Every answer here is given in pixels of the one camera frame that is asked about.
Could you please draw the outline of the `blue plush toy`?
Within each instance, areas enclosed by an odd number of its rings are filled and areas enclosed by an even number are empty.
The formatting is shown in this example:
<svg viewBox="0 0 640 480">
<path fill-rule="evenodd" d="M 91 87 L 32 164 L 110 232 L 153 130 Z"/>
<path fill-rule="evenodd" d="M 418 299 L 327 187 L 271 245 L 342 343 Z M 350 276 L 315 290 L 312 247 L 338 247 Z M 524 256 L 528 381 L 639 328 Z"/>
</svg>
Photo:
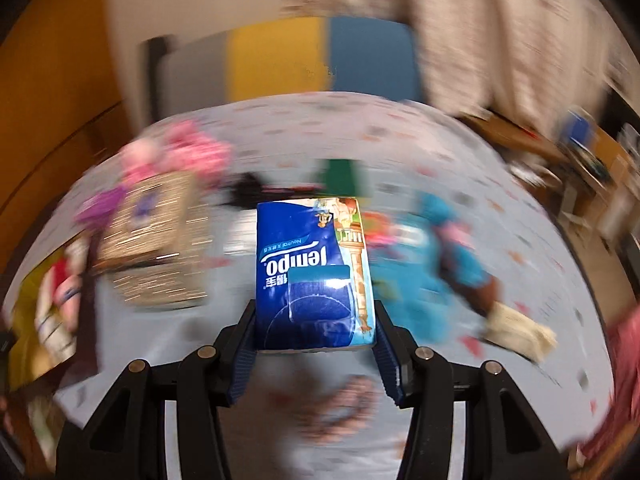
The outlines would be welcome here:
<svg viewBox="0 0 640 480">
<path fill-rule="evenodd" d="M 442 276 L 450 214 L 441 198 L 421 192 L 411 210 L 389 216 L 368 238 L 375 298 L 395 325 L 427 344 L 445 341 L 450 330 L 452 290 Z"/>
</svg>

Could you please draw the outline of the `blue tempo tissue pack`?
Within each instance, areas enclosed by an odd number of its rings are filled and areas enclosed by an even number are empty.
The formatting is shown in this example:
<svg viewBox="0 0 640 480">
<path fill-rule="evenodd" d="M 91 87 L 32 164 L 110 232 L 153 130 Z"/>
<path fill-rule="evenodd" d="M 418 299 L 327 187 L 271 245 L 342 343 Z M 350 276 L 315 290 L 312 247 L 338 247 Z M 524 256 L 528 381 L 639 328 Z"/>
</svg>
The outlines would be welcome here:
<svg viewBox="0 0 640 480">
<path fill-rule="evenodd" d="M 261 203 L 256 234 L 255 341 L 260 350 L 374 344 L 373 287 L 356 198 Z"/>
</svg>

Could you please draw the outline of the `cream mesh cloth roll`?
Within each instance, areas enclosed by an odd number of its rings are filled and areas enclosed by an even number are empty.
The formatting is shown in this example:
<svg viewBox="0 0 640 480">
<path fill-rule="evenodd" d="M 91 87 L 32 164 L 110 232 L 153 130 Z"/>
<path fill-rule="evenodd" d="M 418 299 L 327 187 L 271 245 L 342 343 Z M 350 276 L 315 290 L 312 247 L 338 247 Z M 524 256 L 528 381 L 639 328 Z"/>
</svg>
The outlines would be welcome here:
<svg viewBox="0 0 640 480">
<path fill-rule="evenodd" d="M 534 363 L 542 362 L 558 344 L 551 328 L 498 301 L 486 316 L 483 337 Z"/>
</svg>

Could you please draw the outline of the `blue towel with pink mask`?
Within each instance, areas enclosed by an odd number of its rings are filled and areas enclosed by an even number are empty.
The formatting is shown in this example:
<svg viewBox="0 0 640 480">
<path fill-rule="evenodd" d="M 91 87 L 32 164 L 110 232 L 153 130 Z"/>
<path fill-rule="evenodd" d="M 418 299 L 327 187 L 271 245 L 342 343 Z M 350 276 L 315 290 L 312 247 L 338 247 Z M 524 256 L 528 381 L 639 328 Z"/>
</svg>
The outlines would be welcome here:
<svg viewBox="0 0 640 480">
<path fill-rule="evenodd" d="M 449 211 L 431 212 L 428 222 L 442 246 L 442 258 L 450 278 L 459 286 L 480 289 L 489 284 L 490 275 L 478 260 L 466 225 Z"/>
</svg>

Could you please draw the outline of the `pink soft sock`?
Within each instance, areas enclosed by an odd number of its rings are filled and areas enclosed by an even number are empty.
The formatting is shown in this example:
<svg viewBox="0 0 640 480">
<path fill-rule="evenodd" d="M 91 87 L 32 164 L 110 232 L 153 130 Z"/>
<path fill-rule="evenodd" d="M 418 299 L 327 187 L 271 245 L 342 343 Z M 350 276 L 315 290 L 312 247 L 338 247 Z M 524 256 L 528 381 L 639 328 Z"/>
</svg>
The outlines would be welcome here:
<svg viewBox="0 0 640 480">
<path fill-rule="evenodd" d="M 63 325 L 72 335 L 77 332 L 82 281 L 78 274 L 54 283 L 53 302 Z"/>
</svg>

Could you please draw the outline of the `green yellow sponge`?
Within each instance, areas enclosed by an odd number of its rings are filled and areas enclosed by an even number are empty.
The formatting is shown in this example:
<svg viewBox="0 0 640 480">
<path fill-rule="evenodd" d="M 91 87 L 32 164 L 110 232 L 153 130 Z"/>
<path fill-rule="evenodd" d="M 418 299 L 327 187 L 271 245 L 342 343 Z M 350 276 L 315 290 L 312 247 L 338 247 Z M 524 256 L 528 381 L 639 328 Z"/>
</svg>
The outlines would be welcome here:
<svg viewBox="0 0 640 480">
<path fill-rule="evenodd" d="M 367 169 L 359 160 L 322 159 L 318 180 L 324 196 L 365 198 L 371 195 Z"/>
</svg>

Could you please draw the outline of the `red fuzzy sock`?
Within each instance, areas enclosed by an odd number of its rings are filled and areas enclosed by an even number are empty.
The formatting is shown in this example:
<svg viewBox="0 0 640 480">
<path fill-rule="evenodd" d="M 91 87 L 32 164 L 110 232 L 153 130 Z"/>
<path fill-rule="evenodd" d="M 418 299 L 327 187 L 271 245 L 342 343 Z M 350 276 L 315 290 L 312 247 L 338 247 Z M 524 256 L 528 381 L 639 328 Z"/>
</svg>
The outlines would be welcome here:
<svg viewBox="0 0 640 480">
<path fill-rule="evenodd" d="M 62 307 L 77 294 L 77 273 L 73 270 L 70 259 L 63 257 L 52 266 L 52 302 L 55 307 Z"/>
</svg>

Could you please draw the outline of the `pink satin scrunchie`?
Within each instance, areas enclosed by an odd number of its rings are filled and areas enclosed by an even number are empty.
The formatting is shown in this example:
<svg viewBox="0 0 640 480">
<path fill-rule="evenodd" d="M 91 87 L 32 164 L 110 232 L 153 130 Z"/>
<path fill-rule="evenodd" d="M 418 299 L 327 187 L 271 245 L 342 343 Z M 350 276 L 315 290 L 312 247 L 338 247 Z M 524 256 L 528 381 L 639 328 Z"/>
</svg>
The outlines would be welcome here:
<svg viewBox="0 0 640 480">
<path fill-rule="evenodd" d="M 318 445 L 340 442 L 366 428 L 377 410 L 378 387 L 368 376 L 352 375 L 300 413 L 300 434 Z"/>
</svg>

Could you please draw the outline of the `brown round makeup sponge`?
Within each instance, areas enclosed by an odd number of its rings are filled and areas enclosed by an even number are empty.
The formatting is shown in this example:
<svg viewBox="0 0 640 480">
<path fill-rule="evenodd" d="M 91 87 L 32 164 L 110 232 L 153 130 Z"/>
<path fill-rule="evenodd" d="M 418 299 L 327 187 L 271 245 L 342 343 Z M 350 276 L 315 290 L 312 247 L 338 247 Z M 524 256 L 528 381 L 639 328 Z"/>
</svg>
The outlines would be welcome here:
<svg viewBox="0 0 640 480">
<path fill-rule="evenodd" d="M 479 315 L 487 316 L 496 302 L 500 301 L 501 284 L 498 278 L 489 274 L 482 286 L 468 287 L 464 293 L 470 307 Z"/>
</svg>

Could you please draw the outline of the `patterned plastic tablecloth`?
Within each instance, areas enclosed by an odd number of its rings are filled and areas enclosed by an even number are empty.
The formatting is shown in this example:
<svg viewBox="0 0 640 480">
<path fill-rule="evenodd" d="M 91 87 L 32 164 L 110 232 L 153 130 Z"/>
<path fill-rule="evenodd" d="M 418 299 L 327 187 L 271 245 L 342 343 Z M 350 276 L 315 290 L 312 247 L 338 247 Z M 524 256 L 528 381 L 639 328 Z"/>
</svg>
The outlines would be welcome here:
<svg viewBox="0 0 640 480">
<path fill-rule="evenodd" d="M 352 92 L 146 128 L 64 194 L 9 304 L 59 479 L 564 479 L 613 388 L 559 223 L 476 133 Z"/>
</svg>

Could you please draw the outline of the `silver ornate tissue box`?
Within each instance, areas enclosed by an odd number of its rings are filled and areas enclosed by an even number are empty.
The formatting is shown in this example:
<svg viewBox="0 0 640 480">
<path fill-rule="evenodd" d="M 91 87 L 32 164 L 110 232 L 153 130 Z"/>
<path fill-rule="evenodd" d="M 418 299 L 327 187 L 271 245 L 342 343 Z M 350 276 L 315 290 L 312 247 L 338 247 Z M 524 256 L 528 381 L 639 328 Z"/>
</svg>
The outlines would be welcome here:
<svg viewBox="0 0 640 480">
<path fill-rule="evenodd" d="M 210 219 L 200 184 L 186 171 L 144 179 L 126 193 L 104 230 L 94 270 L 122 300 L 143 309 L 201 304 Z"/>
</svg>

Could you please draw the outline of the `gold metal tin box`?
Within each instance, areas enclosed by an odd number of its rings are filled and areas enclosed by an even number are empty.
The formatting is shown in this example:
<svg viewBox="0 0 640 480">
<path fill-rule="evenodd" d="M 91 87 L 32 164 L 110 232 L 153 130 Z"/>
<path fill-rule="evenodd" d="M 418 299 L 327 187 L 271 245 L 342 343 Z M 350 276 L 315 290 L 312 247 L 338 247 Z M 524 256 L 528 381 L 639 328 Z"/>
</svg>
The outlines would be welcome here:
<svg viewBox="0 0 640 480">
<path fill-rule="evenodd" d="M 34 382 L 75 354 L 78 329 L 73 335 L 66 330 L 52 302 L 52 266 L 67 257 L 82 281 L 87 252 L 87 242 L 76 237 L 52 252 L 21 282 L 12 310 L 16 343 L 9 352 L 10 390 Z"/>
</svg>

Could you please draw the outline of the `pink spotted plush toy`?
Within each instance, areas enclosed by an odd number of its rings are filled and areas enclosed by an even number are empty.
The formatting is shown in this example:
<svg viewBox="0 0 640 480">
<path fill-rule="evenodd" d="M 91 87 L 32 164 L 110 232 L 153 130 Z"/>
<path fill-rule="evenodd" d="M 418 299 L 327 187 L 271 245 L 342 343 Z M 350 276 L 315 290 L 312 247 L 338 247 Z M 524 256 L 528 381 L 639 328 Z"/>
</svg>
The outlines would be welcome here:
<svg viewBox="0 0 640 480">
<path fill-rule="evenodd" d="M 176 171 L 193 174 L 202 188 L 216 188 L 231 166 L 232 145 L 212 138 L 195 122 L 174 122 L 158 139 L 142 136 L 118 156 L 124 188 Z"/>
</svg>

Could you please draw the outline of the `pink bedspread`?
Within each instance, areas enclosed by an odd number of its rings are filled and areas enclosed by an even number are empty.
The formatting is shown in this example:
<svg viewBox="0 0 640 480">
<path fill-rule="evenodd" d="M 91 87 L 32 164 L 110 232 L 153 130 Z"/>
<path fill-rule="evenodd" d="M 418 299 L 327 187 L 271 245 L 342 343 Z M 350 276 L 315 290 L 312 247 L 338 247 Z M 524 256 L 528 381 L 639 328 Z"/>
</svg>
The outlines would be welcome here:
<svg viewBox="0 0 640 480">
<path fill-rule="evenodd" d="M 598 431 L 579 445 L 587 462 L 607 448 L 631 422 L 639 421 L 639 306 L 608 329 L 613 393 Z"/>
</svg>

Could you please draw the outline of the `blue folding chair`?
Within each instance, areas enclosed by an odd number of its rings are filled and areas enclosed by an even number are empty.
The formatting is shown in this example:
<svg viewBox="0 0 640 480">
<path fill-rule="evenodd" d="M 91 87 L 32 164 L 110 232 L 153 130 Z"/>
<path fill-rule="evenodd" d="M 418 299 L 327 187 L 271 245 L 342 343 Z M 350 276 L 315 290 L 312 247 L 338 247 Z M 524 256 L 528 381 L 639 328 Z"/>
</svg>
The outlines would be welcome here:
<svg viewBox="0 0 640 480">
<path fill-rule="evenodd" d="M 584 148 L 589 150 L 594 139 L 596 124 L 592 116 L 580 107 L 572 107 L 565 114 L 559 136 L 563 148 Z"/>
</svg>

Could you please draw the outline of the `grey yellow blue chair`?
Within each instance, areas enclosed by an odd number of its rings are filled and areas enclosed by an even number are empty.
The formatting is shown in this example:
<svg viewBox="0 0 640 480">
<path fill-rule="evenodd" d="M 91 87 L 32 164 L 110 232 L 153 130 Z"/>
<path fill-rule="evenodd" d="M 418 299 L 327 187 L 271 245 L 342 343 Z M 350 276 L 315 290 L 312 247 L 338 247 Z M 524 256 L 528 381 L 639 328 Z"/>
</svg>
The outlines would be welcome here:
<svg viewBox="0 0 640 480">
<path fill-rule="evenodd" d="M 183 46 L 171 36 L 158 36 L 145 41 L 143 53 L 151 122 L 299 92 L 426 99 L 412 29 L 379 18 L 281 18 Z"/>
</svg>

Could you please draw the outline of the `wooden cabinet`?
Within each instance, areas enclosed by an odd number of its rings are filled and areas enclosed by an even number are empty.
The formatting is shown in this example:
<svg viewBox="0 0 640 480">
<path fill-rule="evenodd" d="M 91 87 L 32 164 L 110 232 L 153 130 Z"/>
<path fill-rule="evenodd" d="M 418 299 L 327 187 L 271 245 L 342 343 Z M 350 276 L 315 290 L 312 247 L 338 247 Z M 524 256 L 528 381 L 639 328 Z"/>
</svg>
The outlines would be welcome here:
<svg viewBox="0 0 640 480">
<path fill-rule="evenodd" d="M 32 0 L 1 46 L 1 261 L 131 137 L 105 0 Z"/>
</svg>

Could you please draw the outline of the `pink patterned curtain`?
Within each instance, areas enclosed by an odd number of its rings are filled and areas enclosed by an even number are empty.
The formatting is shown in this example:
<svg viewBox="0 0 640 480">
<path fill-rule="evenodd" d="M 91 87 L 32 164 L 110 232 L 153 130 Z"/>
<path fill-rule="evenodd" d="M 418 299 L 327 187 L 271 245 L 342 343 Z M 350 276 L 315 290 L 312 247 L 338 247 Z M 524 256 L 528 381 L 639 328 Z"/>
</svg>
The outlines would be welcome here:
<svg viewBox="0 0 640 480">
<path fill-rule="evenodd" d="M 605 96 L 608 17 L 598 0 L 283 0 L 289 14 L 405 22 L 428 102 L 491 107 L 549 139 L 567 110 Z"/>
</svg>

